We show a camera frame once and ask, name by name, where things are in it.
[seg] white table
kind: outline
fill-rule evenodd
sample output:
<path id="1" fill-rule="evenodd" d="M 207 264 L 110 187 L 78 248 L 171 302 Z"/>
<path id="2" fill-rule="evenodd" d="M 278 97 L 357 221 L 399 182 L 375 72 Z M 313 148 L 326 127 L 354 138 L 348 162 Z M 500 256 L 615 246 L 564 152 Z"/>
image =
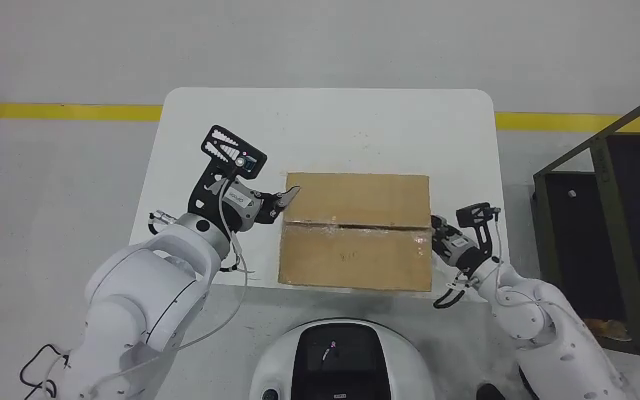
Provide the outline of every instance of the white table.
<path id="1" fill-rule="evenodd" d="M 165 100 L 131 243 L 150 238 L 150 211 L 176 217 L 186 212 L 193 186 L 210 160 L 200 144 L 215 124 L 267 154 L 258 178 L 245 182 L 257 190 L 283 190 L 287 172 L 294 171 L 425 174 L 430 176 L 432 212 L 452 223 L 458 208 L 481 201 L 503 206 L 493 103 L 484 92 L 180 88 Z M 500 223 L 508 261 L 504 213 Z M 250 286 L 303 289 L 278 283 L 281 224 L 279 218 L 238 235 L 248 267 L 255 271 Z M 445 283 L 457 270 L 435 255 L 433 260 L 432 291 L 408 295 L 435 298 L 446 291 Z M 243 276 L 218 273 L 214 283 L 242 285 Z"/>

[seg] small cardboard piece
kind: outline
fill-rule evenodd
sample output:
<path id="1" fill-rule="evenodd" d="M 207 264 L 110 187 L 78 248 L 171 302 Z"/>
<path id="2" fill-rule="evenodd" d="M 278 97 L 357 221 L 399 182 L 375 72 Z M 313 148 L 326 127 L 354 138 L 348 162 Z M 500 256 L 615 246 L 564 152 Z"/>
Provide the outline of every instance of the small cardboard piece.
<path id="1" fill-rule="evenodd" d="M 431 290 L 429 180 L 422 175 L 291 173 L 278 281 Z"/>

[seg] sticker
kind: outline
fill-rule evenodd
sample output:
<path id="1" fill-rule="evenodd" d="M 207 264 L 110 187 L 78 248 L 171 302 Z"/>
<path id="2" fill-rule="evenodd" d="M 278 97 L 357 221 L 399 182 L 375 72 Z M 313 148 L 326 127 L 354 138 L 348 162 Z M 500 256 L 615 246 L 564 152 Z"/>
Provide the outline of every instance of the sticker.
<path id="1" fill-rule="evenodd" d="M 456 240 L 451 242 L 453 247 L 462 247 L 467 243 L 469 243 L 469 241 L 467 241 L 467 239 L 465 239 L 465 238 L 457 238 Z"/>
<path id="2" fill-rule="evenodd" d="M 249 206 L 249 203 L 251 202 L 251 199 L 249 197 L 245 196 L 232 187 L 227 189 L 227 193 L 225 193 L 224 197 L 225 199 L 233 201 L 242 208 L 247 208 Z"/>

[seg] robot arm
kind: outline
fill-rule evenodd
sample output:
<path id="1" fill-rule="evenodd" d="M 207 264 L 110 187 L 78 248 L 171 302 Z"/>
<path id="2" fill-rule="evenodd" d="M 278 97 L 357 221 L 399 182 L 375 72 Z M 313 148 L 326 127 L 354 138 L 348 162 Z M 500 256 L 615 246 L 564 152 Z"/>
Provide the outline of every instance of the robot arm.
<path id="1" fill-rule="evenodd" d="M 461 227 L 475 229 L 480 246 L 444 218 L 433 216 L 434 251 L 460 269 L 466 287 L 489 302 L 496 322 L 513 338 L 518 364 L 541 399 L 627 399 L 623 376 L 562 292 L 547 282 L 523 278 L 510 264 L 491 257 L 487 222 L 494 216 L 497 221 L 499 212 L 481 203 L 456 213 Z"/>
<path id="2" fill-rule="evenodd" d="M 155 236 L 111 256 L 87 284 L 84 341 L 69 354 L 62 399 L 153 399 L 213 277 L 225 271 L 221 263 L 235 232 L 273 223 L 299 191 L 269 194 L 240 183 L 238 176 L 258 175 L 266 155 L 220 126 L 207 134 L 202 150 L 212 160 L 188 212 L 177 219 L 150 214 Z M 167 226 L 158 232 L 157 224 Z M 226 271 L 233 269 L 237 263 Z M 148 368 L 104 380 L 156 358 Z"/>

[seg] yellow stripe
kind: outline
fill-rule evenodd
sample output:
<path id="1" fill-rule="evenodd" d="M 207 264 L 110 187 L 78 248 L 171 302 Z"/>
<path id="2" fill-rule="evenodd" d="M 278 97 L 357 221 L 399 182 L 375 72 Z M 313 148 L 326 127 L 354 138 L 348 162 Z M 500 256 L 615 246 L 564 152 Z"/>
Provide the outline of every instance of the yellow stripe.
<path id="1" fill-rule="evenodd" d="M 0 118 L 157 122 L 161 105 L 0 103 Z M 620 115 L 496 112 L 500 131 L 595 133 Z M 640 119 L 622 132 L 640 132 Z"/>
<path id="2" fill-rule="evenodd" d="M 496 129 L 499 131 L 596 133 L 620 117 L 621 115 L 602 114 L 496 112 Z M 640 132 L 640 118 L 627 124 L 620 132 Z"/>
<path id="3" fill-rule="evenodd" d="M 156 122 L 161 113 L 156 105 L 0 103 L 0 118 L 12 119 Z"/>

